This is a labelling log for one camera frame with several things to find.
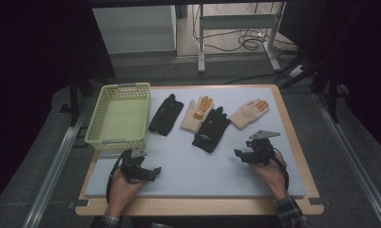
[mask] glove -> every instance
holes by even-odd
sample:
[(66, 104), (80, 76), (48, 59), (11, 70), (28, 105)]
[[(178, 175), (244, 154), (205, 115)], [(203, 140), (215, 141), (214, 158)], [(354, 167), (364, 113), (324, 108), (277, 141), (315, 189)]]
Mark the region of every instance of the glove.
[(251, 100), (240, 107), (229, 119), (238, 128), (243, 129), (270, 110), (266, 101)]
[(163, 136), (167, 136), (172, 130), (176, 119), (178, 119), (181, 110), (183, 109), (183, 103), (175, 100), (175, 95), (170, 94), (158, 108), (154, 118), (148, 126), (148, 130), (157, 131)]
[(222, 138), (226, 127), (231, 121), (226, 119), (226, 114), (222, 113), (223, 108), (212, 109), (205, 121), (202, 123), (200, 130), (194, 136), (192, 142), (196, 147), (212, 153), (217, 147), (220, 138)]
[(196, 133), (199, 130), (201, 123), (214, 106), (213, 100), (207, 96), (200, 97), (196, 106), (194, 106), (194, 103), (195, 101), (191, 100), (184, 119), (181, 122), (181, 129), (192, 133)]

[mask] hand-mounted device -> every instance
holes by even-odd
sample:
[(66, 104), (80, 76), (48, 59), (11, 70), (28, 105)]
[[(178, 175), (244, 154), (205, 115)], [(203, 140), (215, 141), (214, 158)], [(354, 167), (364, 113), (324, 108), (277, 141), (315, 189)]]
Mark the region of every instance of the hand-mounted device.
[(259, 130), (257, 133), (251, 135), (247, 141), (247, 147), (253, 149), (253, 152), (242, 152), (241, 150), (234, 149), (235, 155), (241, 159), (242, 162), (255, 163), (260, 166), (266, 166), (272, 161), (275, 161), (281, 168), (285, 177), (285, 187), (288, 189), (289, 176), (286, 167), (283, 163), (276, 158), (276, 152), (280, 152), (273, 148), (268, 138), (279, 136), (277, 132)]
[(106, 188), (106, 200), (109, 202), (110, 187), (116, 169), (124, 174), (125, 181), (132, 183), (133, 181), (154, 181), (157, 175), (161, 173), (161, 167), (154, 170), (141, 168), (141, 164), (145, 160), (146, 153), (142, 152), (133, 155), (132, 149), (125, 150), (120, 157), (116, 160), (113, 169), (110, 172), (109, 180)]

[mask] metal stand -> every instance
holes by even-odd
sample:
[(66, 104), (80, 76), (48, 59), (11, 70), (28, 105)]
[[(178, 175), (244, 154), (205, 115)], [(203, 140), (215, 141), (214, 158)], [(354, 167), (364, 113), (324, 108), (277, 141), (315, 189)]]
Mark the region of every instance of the metal stand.
[(200, 5), (199, 73), (205, 72), (203, 36), (204, 31), (208, 29), (271, 29), (269, 40), (263, 45), (274, 71), (280, 71), (278, 60), (273, 52), (273, 42), (276, 38), (284, 5), (284, 2), (280, 3), (276, 14), (212, 16), (204, 16), (204, 7)]

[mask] yellow basket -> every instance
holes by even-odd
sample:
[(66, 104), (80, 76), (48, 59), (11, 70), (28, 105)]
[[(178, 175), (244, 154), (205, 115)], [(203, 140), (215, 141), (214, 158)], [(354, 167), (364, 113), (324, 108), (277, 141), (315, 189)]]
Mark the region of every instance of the yellow basket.
[(86, 132), (86, 143), (97, 150), (145, 149), (150, 84), (105, 85)]

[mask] white cabinet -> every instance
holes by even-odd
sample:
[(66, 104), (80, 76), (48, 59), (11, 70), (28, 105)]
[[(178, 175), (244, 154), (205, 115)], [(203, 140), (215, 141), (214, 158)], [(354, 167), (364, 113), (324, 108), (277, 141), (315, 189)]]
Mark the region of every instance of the white cabinet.
[(176, 49), (174, 6), (93, 10), (109, 54)]

